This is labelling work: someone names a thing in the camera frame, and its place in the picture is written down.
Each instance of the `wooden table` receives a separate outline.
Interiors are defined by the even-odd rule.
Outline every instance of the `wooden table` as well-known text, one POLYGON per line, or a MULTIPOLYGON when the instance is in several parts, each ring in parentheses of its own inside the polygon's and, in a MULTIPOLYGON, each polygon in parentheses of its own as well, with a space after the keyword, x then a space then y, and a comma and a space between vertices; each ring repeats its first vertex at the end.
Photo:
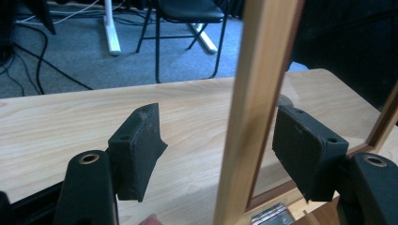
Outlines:
MULTIPOLYGON (((169 147, 152 173, 144 202, 119 202, 120 222, 138 224, 157 214, 166 225, 211 224, 233 82, 226 78, 0 99, 0 189, 14 203, 63 180, 72 157, 105 150, 133 110, 159 102, 161 136, 169 147)), ((350 144, 363 143, 379 115, 325 70, 287 73, 283 94, 350 144)), ((396 129, 393 134, 382 154, 397 163, 396 129)), ((278 168, 270 155, 267 150, 260 173, 266 188, 288 179, 264 169, 278 168)), ((304 208, 295 207, 299 217, 304 208)))

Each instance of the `desk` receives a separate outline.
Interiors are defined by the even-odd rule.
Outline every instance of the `desk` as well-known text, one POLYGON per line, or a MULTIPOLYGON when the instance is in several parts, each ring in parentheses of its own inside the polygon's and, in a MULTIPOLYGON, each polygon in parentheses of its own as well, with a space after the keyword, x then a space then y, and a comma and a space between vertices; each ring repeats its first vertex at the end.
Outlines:
MULTIPOLYGON (((119 202, 120 222, 138 224, 155 213, 165 225, 211 224, 233 82, 226 78, 0 99, 0 189, 14 203, 61 181, 72 157, 105 150, 133 110, 159 102, 161 136, 169 147, 155 167, 144 202, 119 202)), ((296 93, 302 102, 319 98, 306 94, 311 93, 307 87, 321 92, 338 88, 335 95, 351 92, 325 70, 287 73, 284 83, 295 88, 286 85, 283 92, 292 99, 296 93), (336 82, 325 89, 318 79, 336 82)), ((371 118, 377 118, 378 112, 369 109, 371 118)), ((396 138, 389 139, 383 153, 397 162, 395 146, 396 138)))

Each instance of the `gray carpet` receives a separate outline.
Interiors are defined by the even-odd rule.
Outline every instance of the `gray carpet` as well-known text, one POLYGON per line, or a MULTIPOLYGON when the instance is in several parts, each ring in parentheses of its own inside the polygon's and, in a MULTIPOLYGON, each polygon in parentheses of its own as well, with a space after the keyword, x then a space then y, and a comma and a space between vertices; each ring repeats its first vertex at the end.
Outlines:
MULTIPOLYGON (((50 7, 51 10, 61 11, 77 11, 82 8, 81 6, 58 5, 51 5, 50 7)), ((132 11, 127 14, 115 12, 114 16, 135 23, 144 22, 142 17, 135 15, 132 11)), ((54 36, 42 25, 30 26, 44 31, 48 36, 48 47, 44 59, 66 72, 70 77, 93 89, 155 83, 154 40, 145 40, 141 51, 135 53, 142 30, 140 25, 115 22, 122 50, 119 56, 111 56, 108 53, 106 34, 101 17, 70 18, 55 25, 57 34, 54 36)), ((235 75, 242 26, 243 22, 239 19, 231 18, 228 20, 220 68, 216 78, 235 75)), ((146 33, 154 35, 154 29, 155 25, 151 24, 146 33)), ((186 35, 190 31, 191 29, 185 24, 168 22, 161 24, 162 35, 186 35)), ((218 45, 220 31, 221 24, 210 24, 206 29, 207 34, 216 45, 218 45)), ((38 32, 17 26, 15 42, 33 53, 40 54, 44 38, 38 32)), ((190 42, 191 40, 187 38, 161 41, 161 80, 164 83, 198 80, 211 75, 216 54, 207 53, 198 43, 191 50, 185 50, 190 42)), ((27 71, 36 84, 38 59, 17 48, 15 52, 24 60, 27 69, 24 68, 23 61, 19 57, 15 57, 14 62, 8 68, 9 76, 6 73, 0 76, 0 98, 20 97, 23 91, 26 96, 38 94, 29 82, 26 73, 27 71)), ((42 63, 39 75, 45 94, 86 90, 86 88, 66 79, 45 63, 42 63)))

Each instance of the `black chair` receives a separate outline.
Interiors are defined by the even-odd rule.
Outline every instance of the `black chair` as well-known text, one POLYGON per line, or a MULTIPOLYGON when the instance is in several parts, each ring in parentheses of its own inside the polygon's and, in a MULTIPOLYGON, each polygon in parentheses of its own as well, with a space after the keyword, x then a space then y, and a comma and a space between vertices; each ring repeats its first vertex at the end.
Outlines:
POLYGON ((222 23, 216 65, 213 74, 208 78, 211 79, 216 76, 219 68, 220 56, 222 53, 222 40, 228 18, 228 2, 229 0, 217 1, 217 3, 213 2, 212 0, 152 0, 149 3, 149 8, 145 16, 143 32, 141 34, 140 40, 138 41, 136 52, 140 51, 141 44, 144 39, 156 39, 155 77, 157 83, 161 82, 159 78, 161 38, 193 38, 191 45, 188 47, 188 49, 190 49, 209 23, 222 23), (148 25, 150 14, 153 8, 156 9, 156 36, 145 37, 146 27, 148 25), (195 35, 161 37, 161 18, 171 23, 203 23, 204 25, 202 29, 195 35))

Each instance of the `chair leg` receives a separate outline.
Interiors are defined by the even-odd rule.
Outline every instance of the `chair leg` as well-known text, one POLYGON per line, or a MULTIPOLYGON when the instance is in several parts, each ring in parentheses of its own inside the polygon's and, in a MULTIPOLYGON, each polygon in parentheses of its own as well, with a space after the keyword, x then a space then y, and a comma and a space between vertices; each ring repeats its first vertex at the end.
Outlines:
POLYGON ((145 16, 143 32, 141 32, 141 37, 140 37, 140 40, 138 41, 137 49, 135 50, 136 53, 140 52, 141 44, 143 43, 143 39, 144 39, 145 32, 146 32, 146 27, 148 26, 148 22, 149 22, 149 18, 150 18, 150 13, 152 12, 152 8, 153 8, 153 6, 152 6, 152 4, 150 4, 149 8, 148 8, 148 12, 146 13, 146 16, 145 16))
POLYGON ((192 48, 193 44, 198 40, 198 38, 200 37, 202 32, 206 29, 207 25, 208 25, 208 23, 206 23, 205 25, 202 26, 202 29, 196 34, 196 36, 193 39, 193 41, 191 42, 190 46, 187 48, 188 50, 192 48))
POLYGON ((226 27, 227 19, 228 19, 228 16, 224 16, 224 19, 222 21, 222 33, 220 34, 219 50, 217 51, 216 65, 214 67, 214 72, 209 77, 209 79, 214 78, 216 76, 218 70, 219 70, 220 58, 221 58, 221 55, 222 55, 222 43, 223 43, 223 38, 224 38, 224 34, 225 34, 225 27, 226 27))
POLYGON ((156 83, 161 83, 159 79, 159 67, 160 67, 160 48, 161 48, 161 15, 156 11, 156 47, 155 47, 155 80, 156 83))

